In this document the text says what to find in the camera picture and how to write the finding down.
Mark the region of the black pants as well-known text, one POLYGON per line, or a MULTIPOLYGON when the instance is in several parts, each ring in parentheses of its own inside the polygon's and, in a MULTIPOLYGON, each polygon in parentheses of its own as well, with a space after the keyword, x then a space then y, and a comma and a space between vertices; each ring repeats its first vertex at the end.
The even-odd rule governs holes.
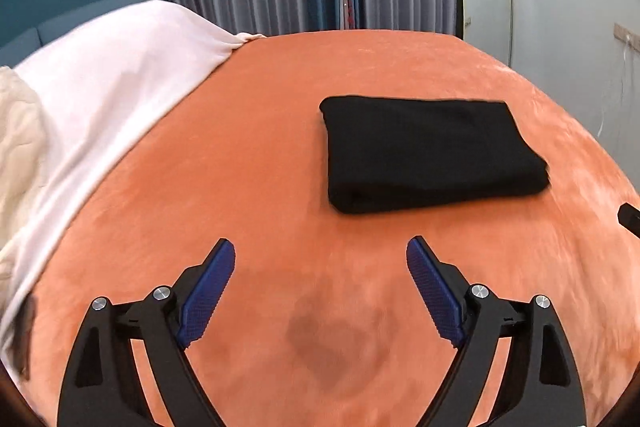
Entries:
POLYGON ((328 199, 348 215, 543 192, 548 164, 508 104, 329 96, 328 199))

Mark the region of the dark smartphone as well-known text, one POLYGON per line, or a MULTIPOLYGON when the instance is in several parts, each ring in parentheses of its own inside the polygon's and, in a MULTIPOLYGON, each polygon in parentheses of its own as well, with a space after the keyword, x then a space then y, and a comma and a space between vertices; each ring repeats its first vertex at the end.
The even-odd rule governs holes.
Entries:
POLYGON ((30 378, 30 348, 36 312, 37 299, 29 293, 16 314, 12 341, 12 363, 23 381, 30 378))

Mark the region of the orange plush bed blanket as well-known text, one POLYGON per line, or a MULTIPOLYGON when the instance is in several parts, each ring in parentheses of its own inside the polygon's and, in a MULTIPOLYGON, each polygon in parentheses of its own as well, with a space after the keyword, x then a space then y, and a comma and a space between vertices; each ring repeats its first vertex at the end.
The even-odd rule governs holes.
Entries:
POLYGON ((454 349, 406 265, 422 236, 503 298, 548 296, 589 425, 639 364, 638 193, 533 83, 452 37, 330 31, 247 43, 122 158, 34 289, 25 391, 55 421, 94 297, 137 300, 230 239, 188 351, 231 426, 412 426, 454 349))

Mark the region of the cream quilted comforter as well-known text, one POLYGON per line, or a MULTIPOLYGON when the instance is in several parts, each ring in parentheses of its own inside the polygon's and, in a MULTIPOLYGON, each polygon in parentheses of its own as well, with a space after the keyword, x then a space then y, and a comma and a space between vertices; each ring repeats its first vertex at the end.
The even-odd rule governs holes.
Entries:
POLYGON ((41 102, 17 73, 1 67, 1 247, 26 225, 43 188, 48 136, 41 102))

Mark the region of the white bed sheet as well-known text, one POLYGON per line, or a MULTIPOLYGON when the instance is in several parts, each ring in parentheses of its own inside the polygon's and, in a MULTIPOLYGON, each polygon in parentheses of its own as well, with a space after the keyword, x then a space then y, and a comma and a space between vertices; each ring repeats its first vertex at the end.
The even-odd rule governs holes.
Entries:
POLYGON ((35 91, 48 136, 44 185, 1 247, 1 348, 66 228, 154 124, 254 35, 154 0, 89 20, 10 67, 35 91))

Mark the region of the blue upholstered headboard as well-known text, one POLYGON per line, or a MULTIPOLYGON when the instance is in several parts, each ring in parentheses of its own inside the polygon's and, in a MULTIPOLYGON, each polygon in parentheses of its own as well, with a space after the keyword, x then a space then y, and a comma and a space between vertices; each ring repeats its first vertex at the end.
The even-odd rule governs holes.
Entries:
POLYGON ((100 0, 52 17, 35 27, 28 28, 2 46, 1 65, 15 67, 29 55, 89 20, 145 1, 151 0, 100 0))

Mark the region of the wall power outlet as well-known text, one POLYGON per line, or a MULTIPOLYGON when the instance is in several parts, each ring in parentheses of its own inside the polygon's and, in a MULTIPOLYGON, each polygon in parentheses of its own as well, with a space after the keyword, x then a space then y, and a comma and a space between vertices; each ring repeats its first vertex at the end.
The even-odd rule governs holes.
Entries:
POLYGON ((630 31, 626 27, 615 23, 613 28, 614 38, 629 46, 634 52, 640 52, 640 36, 630 31))

